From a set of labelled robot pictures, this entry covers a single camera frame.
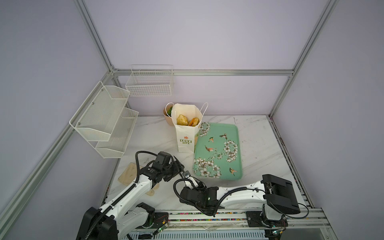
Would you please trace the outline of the white paper bag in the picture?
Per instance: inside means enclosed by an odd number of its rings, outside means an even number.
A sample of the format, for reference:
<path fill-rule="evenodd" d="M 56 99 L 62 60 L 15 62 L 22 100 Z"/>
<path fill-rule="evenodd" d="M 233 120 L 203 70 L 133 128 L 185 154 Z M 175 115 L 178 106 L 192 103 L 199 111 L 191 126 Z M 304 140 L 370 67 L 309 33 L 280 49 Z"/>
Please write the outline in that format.
<path fill-rule="evenodd" d="M 208 103 L 204 103 L 199 109 L 195 105 L 186 104 L 174 104 L 172 108 L 172 120 L 176 130 L 176 140 L 178 146 L 178 152 L 180 153 L 194 153 L 200 127 L 204 113 L 208 108 Z M 199 118 L 200 122 L 196 127 L 180 126 L 177 125 L 177 117 L 184 115 L 191 121 L 193 118 Z"/>

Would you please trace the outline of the orange fake donut bread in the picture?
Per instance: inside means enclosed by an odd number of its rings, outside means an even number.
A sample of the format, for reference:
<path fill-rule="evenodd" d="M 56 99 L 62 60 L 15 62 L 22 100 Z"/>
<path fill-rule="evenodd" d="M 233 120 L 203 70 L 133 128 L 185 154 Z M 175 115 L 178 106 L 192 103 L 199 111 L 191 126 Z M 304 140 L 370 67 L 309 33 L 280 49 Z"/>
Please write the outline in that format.
<path fill-rule="evenodd" d="M 199 118 L 193 118 L 193 119 L 189 122 L 188 126 L 189 126 L 189 127 L 196 127 L 196 126 L 199 124 L 199 122 L 200 122 Z"/>

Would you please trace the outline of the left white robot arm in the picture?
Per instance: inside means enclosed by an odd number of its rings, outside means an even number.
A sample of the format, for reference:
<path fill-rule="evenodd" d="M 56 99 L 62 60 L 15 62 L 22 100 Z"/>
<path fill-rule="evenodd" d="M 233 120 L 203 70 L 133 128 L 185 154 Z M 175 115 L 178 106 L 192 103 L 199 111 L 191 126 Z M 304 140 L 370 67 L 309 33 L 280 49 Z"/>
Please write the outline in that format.
<path fill-rule="evenodd" d="M 156 184 L 168 182 L 182 173 L 184 166 L 165 152 L 138 151 L 135 159 L 136 180 L 108 203 L 98 209 L 91 207 L 85 212 L 77 240 L 120 240 L 137 227 L 152 225 L 153 207 L 141 203 L 132 212 L 128 210 Z"/>

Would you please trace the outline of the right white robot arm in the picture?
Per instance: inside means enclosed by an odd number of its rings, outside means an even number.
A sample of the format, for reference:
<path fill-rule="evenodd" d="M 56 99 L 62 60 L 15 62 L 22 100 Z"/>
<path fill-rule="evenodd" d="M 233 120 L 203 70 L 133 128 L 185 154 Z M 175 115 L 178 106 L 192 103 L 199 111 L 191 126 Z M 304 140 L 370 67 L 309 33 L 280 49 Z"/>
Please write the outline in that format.
<path fill-rule="evenodd" d="M 305 219 L 310 211 L 298 202 L 293 183 L 266 174 L 262 180 L 237 187 L 207 187 L 189 174 L 173 183 L 173 190 L 180 203 L 194 207 L 202 214 L 215 217 L 219 210 L 237 204 L 259 204 L 262 208 L 260 224 L 272 229 L 287 227 L 287 218 Z"/>

